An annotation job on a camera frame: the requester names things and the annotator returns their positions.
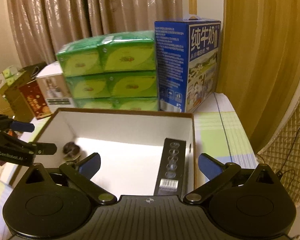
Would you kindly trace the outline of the dark velvet scrunchie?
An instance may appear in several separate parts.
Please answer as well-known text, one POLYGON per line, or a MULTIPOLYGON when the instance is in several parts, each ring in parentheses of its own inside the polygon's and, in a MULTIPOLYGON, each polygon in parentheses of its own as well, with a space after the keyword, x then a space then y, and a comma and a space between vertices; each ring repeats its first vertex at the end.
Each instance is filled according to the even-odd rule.
POLYGON ((81 148, 73 141, 67 142, 62 150, 65 161, 74 161, 80 156, 81 148))

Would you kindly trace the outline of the tall black product box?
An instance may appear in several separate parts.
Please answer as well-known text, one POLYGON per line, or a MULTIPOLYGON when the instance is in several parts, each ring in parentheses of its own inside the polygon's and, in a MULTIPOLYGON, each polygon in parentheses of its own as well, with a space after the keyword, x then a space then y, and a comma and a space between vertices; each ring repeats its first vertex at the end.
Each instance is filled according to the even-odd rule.
POLYGON ((185 171, 186 141, 166 138, 161 155, 155 196, 181 197, 185 171))

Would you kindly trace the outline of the brown cardboard boxes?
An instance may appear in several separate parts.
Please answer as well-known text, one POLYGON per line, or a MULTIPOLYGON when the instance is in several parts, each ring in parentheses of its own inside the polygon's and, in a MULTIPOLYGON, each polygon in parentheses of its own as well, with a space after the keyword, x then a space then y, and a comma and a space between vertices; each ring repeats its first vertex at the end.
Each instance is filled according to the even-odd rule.
POLYGON ((22 122, 34 118, 19 88, 33 81, 46 65, 46 62, 41 62, 21 69, 10 66, 0 74, 0 114, 22 122))

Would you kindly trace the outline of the plaid tablecloth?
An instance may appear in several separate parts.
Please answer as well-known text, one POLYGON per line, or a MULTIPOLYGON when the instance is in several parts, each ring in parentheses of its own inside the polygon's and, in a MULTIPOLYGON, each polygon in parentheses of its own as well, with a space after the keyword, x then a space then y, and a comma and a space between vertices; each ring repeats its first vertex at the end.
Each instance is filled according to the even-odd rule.
MULTIPOLYGON (((194 189, 206 181, 198 168, 198 157, 201 153, 207 153, 223 163, 233 161, 244 168, 256 167, 257 161, 247 135, 232 104, 224 94, 211 94, 192 116, 196 152, 194 189)), ((34 132, 22 134, 21 140, 36 141, 39 131, 50 118, 33 120, 34 132)))

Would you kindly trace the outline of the dark red gift envelope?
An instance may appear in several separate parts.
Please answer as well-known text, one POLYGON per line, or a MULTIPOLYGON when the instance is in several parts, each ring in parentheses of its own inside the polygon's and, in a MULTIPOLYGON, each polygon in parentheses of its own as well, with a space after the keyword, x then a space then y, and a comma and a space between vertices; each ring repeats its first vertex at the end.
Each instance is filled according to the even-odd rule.
POLYGON ((36 80, 19 87, 19 91, 37 120, 52 114, 36 80))

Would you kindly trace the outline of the brown cardboard storage box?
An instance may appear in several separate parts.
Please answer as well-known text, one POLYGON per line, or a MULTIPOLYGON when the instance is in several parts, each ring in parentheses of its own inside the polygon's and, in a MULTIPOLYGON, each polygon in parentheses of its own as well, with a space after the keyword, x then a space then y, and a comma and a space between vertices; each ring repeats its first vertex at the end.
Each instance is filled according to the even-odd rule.
POLYGON ((82 157, 98 153, 101 167, 93 182, 115 196, 154 193, 165 139, 186 143, 184 190, 195 186, 192 114, 150 111, 60 108, 36 136, 57 146, 53 155, 38 155, 46 168, 64 163, 63 146, 74 142, 82 157))

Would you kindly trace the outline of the white product box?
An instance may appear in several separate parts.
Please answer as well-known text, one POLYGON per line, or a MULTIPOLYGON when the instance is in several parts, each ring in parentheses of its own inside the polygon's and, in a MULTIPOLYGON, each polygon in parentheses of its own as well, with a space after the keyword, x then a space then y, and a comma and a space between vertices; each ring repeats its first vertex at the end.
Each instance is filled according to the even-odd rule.
POLYGON ((52 113, 58 108, 75 107, 58 61, 45 66, 36 76, 36 81, 52 113))

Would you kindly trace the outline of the quilted olive chair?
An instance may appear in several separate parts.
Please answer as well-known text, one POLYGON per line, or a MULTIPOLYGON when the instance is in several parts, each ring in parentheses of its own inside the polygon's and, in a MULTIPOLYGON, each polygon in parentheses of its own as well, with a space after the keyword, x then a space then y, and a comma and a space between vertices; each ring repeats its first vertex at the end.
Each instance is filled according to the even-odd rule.
POLYGON ((273 139, 260 150, 259 161, 281 177, 294 204, 300 206, 300 98, 293 113, 273 139))

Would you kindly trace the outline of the green tissue pack stack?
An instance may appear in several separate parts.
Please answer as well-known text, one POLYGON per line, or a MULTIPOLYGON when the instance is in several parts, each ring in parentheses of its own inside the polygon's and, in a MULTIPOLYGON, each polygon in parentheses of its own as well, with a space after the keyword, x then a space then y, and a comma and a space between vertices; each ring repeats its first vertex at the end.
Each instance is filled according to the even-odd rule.
POLYGON ((84 38, 56 57, 76 107, 158 111, 154 31, 84 38))

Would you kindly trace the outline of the beige curtain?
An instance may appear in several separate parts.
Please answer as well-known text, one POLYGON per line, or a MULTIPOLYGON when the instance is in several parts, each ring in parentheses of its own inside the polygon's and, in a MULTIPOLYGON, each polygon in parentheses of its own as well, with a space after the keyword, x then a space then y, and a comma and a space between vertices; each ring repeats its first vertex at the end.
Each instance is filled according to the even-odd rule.
POLYGON ((182 0, 7 0, 21 65, 55 61, 69 42, 124 31, 151 30, 182 16, 182 0))

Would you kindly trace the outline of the blue milk carton box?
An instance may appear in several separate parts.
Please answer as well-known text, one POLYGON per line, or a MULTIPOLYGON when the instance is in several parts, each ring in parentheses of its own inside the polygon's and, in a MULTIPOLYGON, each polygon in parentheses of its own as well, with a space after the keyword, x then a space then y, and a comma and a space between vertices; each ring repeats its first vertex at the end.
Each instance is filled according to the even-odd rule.
POLYGON ((192 113, 212 93, 221 27, 208 18, 155 22, 162 111, 192 113))

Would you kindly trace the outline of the golden yellow curtain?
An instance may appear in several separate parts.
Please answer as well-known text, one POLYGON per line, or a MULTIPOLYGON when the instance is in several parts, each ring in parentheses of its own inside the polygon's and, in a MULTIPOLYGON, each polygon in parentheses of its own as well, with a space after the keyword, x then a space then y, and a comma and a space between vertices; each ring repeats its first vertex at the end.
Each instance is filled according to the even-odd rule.
POLYGON ((300 0, 224 0, 217 92, 255 152, 279 126, 300 81, 300 0))

